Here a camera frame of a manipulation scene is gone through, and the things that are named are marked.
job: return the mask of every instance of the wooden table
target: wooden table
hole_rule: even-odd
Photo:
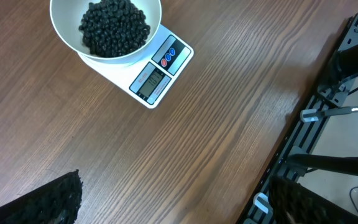
[[[358,12],[355,0],[163,0],[162,24],[196,53],[149,110],[58,38],[48,5],[0,1],[0,206],[79,169],[77,223],[234,223]]]

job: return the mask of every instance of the white floor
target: white floor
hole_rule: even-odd
[[[344,106],[358,106],[358,91],[346,98]],[[358,157],[358,113],[329,119],[313,154],[336,157]],[[358,186],[358,177],[317,170],[298,181],[302,186],[357,215],[349,198],[351,188]],[[352,191],[358,208],[358,189]]]

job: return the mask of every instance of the digital kitchen scale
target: digital kitchen scale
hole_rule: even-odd
[[[81,59],[146,107],[155,108],[194,56],[181,38],[160,25],[141,58],[128,67]]]

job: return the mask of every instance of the scale display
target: scale display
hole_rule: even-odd
[[[162,75],[154,71],[151,74],[151,76],[146,80],[146,82],[143,84],[143,86],[140,88],[139,93],[143,94],[148,98],[161,80],[162,80]]]

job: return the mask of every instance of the white bowl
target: white bowl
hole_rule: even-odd
[[[59,37],[71,47],[88,58],[102,63],[132,64],[141,57],[143,50],[157,33],[161,23],[162,8],[160,0],[131,0],[146,15],[146,24],[150,26],[150,34],[146,44],[136,51],[114,58],[103,58],[90,54],[90,49],[82,43],[83,33],[78,30],[83,14],[88,10],[89,3],[100,0],[50,0],[50,18]]]

